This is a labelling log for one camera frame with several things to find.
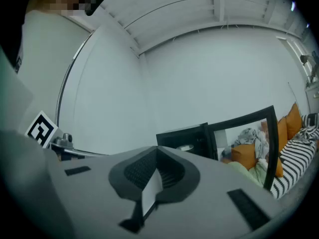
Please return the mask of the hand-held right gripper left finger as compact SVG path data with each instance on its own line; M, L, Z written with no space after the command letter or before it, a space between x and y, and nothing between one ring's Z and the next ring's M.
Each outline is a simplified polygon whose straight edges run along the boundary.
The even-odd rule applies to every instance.
M52 183L79 238L158 239L151 214L157 148L59 161L48 155Z

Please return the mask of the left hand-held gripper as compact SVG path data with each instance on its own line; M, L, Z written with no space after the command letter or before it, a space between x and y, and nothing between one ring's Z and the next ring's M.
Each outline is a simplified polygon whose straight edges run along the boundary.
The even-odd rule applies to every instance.
M35 117L25 135L37 141L42 148L53 150L60 161L105 156L75 148L72 135L63 133L44 111Z

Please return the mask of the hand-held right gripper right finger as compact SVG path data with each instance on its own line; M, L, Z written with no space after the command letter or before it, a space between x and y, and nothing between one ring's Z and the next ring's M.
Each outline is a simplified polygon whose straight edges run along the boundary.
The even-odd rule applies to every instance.
M150 239L266 238L283 222L273 195L232 166L188 152L165 150L192 162L200 172L196 190L183 202L160 205L149 216ZM270 219L253 231L227 194L242 189Z

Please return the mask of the black cabinet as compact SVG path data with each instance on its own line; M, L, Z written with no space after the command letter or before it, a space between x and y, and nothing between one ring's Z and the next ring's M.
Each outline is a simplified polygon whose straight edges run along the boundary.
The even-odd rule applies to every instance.
M210 159L218 159L218 148L227 147L226 130L244 126L249 123L267 121L269 132L269 163L266 173L264 189L270 191L275 178L279 155L279 137L277 118L273 106L235 119L214 124L202 123L182 129L175 129L156 135L157 143L161 146L181 148L190 145L189 152Z

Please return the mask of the light green blanket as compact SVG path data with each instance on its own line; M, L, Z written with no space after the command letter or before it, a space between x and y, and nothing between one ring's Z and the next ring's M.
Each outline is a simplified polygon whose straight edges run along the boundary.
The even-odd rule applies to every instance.
M240 172L256 185L264 187L265 179L267 176L268 163L266 159L258 159L256 165L247 170L242 164L236 161L228 163L229 166L233 167L236 171Z

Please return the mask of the orange cushion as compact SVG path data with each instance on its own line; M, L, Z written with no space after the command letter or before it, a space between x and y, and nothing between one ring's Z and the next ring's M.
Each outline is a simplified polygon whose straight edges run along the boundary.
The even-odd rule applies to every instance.
M278 140L279 140L279 152L283 150L288 142L287 123L286 118L283 117L277 123L278 128Z
M302 118L296 103L292 105L292 108L286 116L287 134L288 140L291 140L302 127Z
M231 148L231 160L239 162L247 170L256 166L255 144L240 144Z

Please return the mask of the grey crumpled clothes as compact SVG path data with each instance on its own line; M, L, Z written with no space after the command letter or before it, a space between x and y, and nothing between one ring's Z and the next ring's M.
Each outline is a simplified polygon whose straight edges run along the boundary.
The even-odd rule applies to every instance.
M238 135L234 146L238 145L254 145L255 157L257 159L265 159L269 154L269 143L266 135L259 129L247 128Z

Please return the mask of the black white striped blanket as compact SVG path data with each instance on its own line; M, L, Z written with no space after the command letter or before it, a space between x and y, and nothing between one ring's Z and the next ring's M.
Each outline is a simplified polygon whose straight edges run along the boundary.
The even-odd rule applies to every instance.
M319 113L302 116L302 128L280 152L283 176L275 176L271 193L282 198L302 178L318 150Z

